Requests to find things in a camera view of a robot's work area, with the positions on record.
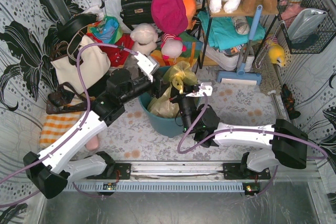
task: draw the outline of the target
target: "blue mop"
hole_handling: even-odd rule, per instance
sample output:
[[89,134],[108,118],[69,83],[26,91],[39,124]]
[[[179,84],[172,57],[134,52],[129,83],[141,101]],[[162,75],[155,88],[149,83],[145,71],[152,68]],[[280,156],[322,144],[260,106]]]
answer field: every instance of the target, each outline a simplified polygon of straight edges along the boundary
[[261,75],[259,73],[245,73],[244,68],[246,65],[246,60],[247,60],[249,49],[251,47],[251,42],[254,39],[254,35],[257,30],[257,26],[259,23],[262,10],[263,10],[263,6],[258,5],[256,9],[256,13],[254,14],[253,22],[252,22],[250,33],[248,36],[248,43],[247,43],[246,50],[244,52],[243,61],[240,64],[239,68],[237,68],[237,72],[220,71],[217,77],[218,82],[233,83],[233,84],[260,85]]

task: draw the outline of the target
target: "teal bucket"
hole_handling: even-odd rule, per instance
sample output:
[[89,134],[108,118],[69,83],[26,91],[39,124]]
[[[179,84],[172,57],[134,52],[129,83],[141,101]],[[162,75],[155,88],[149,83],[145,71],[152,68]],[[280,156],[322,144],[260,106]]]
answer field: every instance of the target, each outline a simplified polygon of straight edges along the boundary
[[[162,67],[160,70],[162,72],[166,73],[168,71],[169,67]],[[147,110],[147,107],[149,103],[151,102],[152,97],[148,93],[144,93],[141,96],[139,96],[139,102],[142,107],[142,109],[147,114],[149,121],[153,127],[158,133],[164,136],[168,137],[175,137],[178,135],[181,135],[183,133],[183,127],[178,126],[182,125],[182,119],[181,117],[177,117],[176,121],[175,118],[161,118],[159,116],[156,116],[152,113],[150,113]]]

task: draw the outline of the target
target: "black wire basket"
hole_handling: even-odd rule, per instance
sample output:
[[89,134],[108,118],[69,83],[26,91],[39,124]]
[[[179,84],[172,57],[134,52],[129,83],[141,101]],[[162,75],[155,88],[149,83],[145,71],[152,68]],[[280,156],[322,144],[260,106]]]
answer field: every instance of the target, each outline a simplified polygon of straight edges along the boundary
[[[290,17],[290,15],[288,15],[288,8],[294,9],[298,7],[316,8],[327,12],[327,15],[314,32],[300,38],[290,40],[287,29],[297,17],[297,14]],[[336,35],[336,24],[329,13],[329,10],[325,7],[321,0],[280,0],[278,2],[278,10],[278,19],[285,22],[281,25],[283,34],[285,35],[290,53],[293,55],[319,54],[327,47]]]

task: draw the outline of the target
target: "black handbag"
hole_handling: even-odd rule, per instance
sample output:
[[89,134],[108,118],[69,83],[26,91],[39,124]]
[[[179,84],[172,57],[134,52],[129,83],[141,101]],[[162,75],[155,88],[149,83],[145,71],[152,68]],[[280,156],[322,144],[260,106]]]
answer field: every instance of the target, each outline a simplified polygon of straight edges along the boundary
[[152,0],[121,0],[120,17],[125,25],[133,30],[132,25],[154,23],[151,13]]

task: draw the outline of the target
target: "orange striped towel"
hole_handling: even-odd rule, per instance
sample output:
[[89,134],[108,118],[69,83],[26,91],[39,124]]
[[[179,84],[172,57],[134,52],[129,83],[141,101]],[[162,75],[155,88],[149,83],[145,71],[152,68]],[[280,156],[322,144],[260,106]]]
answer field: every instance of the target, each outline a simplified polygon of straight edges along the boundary
[[[74,97],[69,105],[76,105],[82,102]],[[64,135],[80,119],[84,112],[71,112],[65,114],[47,115],[46,122],[40,134],[39,145],[47,148]]]

